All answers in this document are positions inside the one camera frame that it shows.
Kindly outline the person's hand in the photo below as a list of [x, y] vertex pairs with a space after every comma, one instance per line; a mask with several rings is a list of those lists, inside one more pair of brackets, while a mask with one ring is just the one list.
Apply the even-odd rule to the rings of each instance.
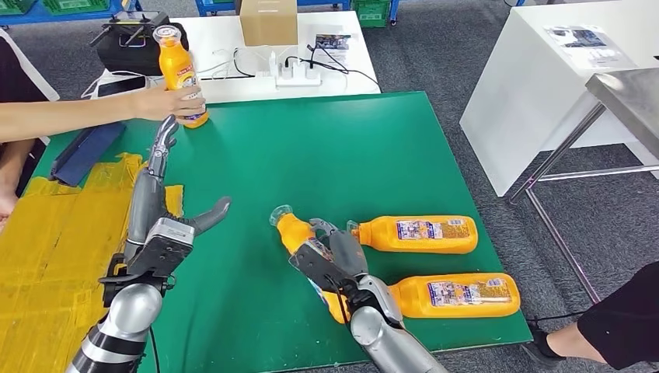
[[168, 90], [164, 85], [128, 93], [122, 99], [131, 118], [163, 120], [173, 115], [188, 117], [205, 112], [198, 86]]

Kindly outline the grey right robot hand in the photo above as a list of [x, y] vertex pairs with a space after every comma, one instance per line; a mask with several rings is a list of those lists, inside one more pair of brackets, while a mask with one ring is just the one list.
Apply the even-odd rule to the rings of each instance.
[[320, 241], [332, 252], [333, 262], [339, 268], [357, 281], [368, 274], [364, 250], [350, 232], [321, 218], [312, 218], [309, 223], [314, 232], [322, 232]]

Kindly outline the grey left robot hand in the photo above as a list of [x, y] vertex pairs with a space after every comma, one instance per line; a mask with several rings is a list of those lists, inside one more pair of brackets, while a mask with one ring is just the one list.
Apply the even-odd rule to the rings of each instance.
[[[173, 135], [178, 129], [179, 123], [174, 115], [169, 115], [161, 122], [150, 149], [147, 165], [139, 171], [135, 180], [128, 212], [125, 254], [144, 246], [148, 231], [159, 218], [169, 214], [163, 180], [170, 150], [176, 143]], [[222, 197], [211, 210], [194, 218], [172, 219], [191, 226], [195, 235], [201, 235], [226, 216], [231, 202], [230, 197]]]

